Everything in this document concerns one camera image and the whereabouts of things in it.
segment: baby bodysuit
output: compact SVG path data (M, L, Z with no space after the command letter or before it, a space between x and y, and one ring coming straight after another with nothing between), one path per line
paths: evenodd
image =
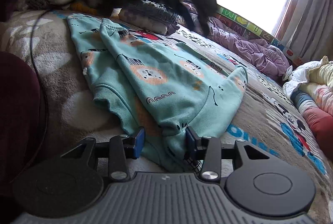
M227 76L181 41L147 43L109 19L72 14L68 23L95 103L128 134L145 127L146 157L169 171L191 170L185 128L220 137L242 101L246 69Z

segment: folded clothes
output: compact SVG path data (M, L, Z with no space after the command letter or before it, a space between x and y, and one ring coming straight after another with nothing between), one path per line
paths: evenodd
M299 89L309 94L321 110L333 115L333 92L328 86L308 83L300 85Z
M148 0L140 0L140 2L135 5L130 4L127 9L131 12L147 16L164 24L178 24L177 19L179 18L179 15L171 10L168 10L163 4L158 4Z
M67 21L94 102L130 135L145 127L145 157L168 171L199 169L187 157L185 129L220 137L241 104L246 69L217 72L183 42L147 43L109 19L72 14Z
M291 100L309 125L320 149L333 160L333 116L318 108L311 96L300 90L291 95Z
M161 35L171 35L179 29L179 26L171 24L166 25L160 21L156 21L150 17L126 9L121 9L118 16L119 19L124 22Z

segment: blanket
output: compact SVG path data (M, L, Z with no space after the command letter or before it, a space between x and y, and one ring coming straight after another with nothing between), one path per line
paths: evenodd
M307 83L300 85L299 89L309 94L321 110L333 116L333 92L328 86Z
M147 158L170 172L197 170L185 154L185 129L224 133L245 92L245 67L217 72L183 42L152 45L109 19L72 14L67 21L94 102L116 114L129 135L155 125L146 132Z
M333 91L333 64L325 64L310 71L310 82L327 85Z
M0 50L13 53L31 65L31 29L41 13L43 11L16 12L8 23L0 23ZM61 153L85 137L107 142L114 135L124 132L116 115L98 108L93 102L66 20L71 13L52 11L45 14L34 32L34 60L48 95L50 111L41 160ZM242 103L222 134L221 141L234 144L236 139L244 138L307 172L316 186L316 197L309 216L320 224L333 221L333 172L330 162L303 117L275 81L238 55L183 26L171 36L162 36L118 20L113 19L113 22L120 23L133 35L156 47L174 48L181 41L208 58L214 69L219 67L228 74L239 65L246 67L249 82ZM228 176L233 170L232 162L223 160L221 164L222 175ZM144 156L129 160L128 165L131 176L135 171L165 171ZM107 166L104 159L99 160L100 174L107 175Z
M310 61L299 66L295 71L288 74L289 81L284 83L283 92L290 99L293 92L297 91L300 85L310 82L310 73L325 64L330 64L328 57L324 56L320 61Z
M188 8L194 21L195 32L202 35L196 9L190 3L184 3L184 5ZM236 33L226 30L226 26L215 17L209 17L208 25L210 40L237 54L273 80L283 76L289 67L289 62L283 52L268 44L264 39L246 40Z

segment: circular disc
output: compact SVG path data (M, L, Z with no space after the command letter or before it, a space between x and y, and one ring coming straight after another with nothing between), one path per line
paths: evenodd
M59 218L83 211L103 191L103 179L77 159L57 158L22 173L13 184L17 202L30 214Z
M315 195L309 176L280 160L250 161L227 178L225 189L244 209L273 217L307 212Z

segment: cartoon character print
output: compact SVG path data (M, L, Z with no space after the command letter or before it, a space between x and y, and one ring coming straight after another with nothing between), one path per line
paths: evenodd
M226 79L226 76L220 72L218 72L217 70L215 70L214 68L212 68L211 66L209 66L208 64L206 64L206 67L208 69L210 69L212 72L218 74L219 76L221 76L223 79Z
M195 76L197 77L200 77L200 78L203 78L204 77L204 74L200 71L201 67L199 67L198 65L196 65L194 62L190 61L190 60L187 60L186 61L179 61L179 64L185 69L187 70L188 72L190 72L191 74L194 74Z
M131 34L129 32L129 30L114 31L109 36L111 37L114 33L119 34L120 42L123 43L123 44L130 45L130 46L139 46L139 45L144 44L144 42L142 40L140 40L135 35Z
M89 67L91 64L93 64L93 61L94 61L93 51L81 52L81 64L83 68Z
M177 47L177 45L175 45L175 44L173 44L173 43L167 43L167 42L164 42L163 44L164 44L164 46L166 46L166 47L170 47L172 50L178 51L178 47Z
M130 69L131 71L141 80L145 81L148 84L151 85L160 85L163 83L166 83L168 81L165 73L163 73L161 70L150 67L150 66L145 66L141 60L138 59L132 59L129 58L123 54L120 54L126 58L127 62L130 64Z
M146 30L137 30L137 31L130 30L130 31L138 33L140 36L137 35L137 37L140 37L140 38L146 38L146 39L150 39L150 40L163 40L161 37L159 37L155 34L149 33Z
M294 116L289 113L289 111L279 102L276 101L276 99L269 97L267 94L261 92L263 97L271 103L276 110L284 117L285 121L288 123L280 123L282 131L286 134L286 136L289 138L292 146L296 150L296 152L301 155L305 156L305 153L307 156L315 163L317 168L325 174L325 167L323 166L323 163L314 156L314 154L311 152L310 146L307 144L307 140L302 135L302 132L306 130L304 124L302 121L294 118Z
M235 83L236 87L241 91L244 92L246 90L247 82L239 78L238 76L234 76L232 81Z
M146 103L147 103L147 104L154 103L154 102L157 102L157 101L159 101L159 100L162 100L162 99L164 99L164 98L166 98L166 97L169 97L169 96L171 96L171 95L175 95L175 94L176 94L175 92L173 92L173 91L169 91L168 93L163 93L163 94L161 94L161 95L159 95L159 96L155 96L154 98L152 98L152 97L147 97L147 98L146 98Z
M86 30L86 31L83 31L83 32L79 32L79 34L83 34L83 33L86 33L86 32L93 32L92 34L90 34L90 37L92 37L95 40L102 41L101 35L99 33L99 29Z
M83 67L90 66L94 61L94 52L105 52L107 49L88 49L81 52L81 64Z
M284 99L284 101L291 106L294 106L289 99L276 87L268 83L264 78L262 78L260 75L257 75L259 82L262 83L269 91L276 93L280 98Z

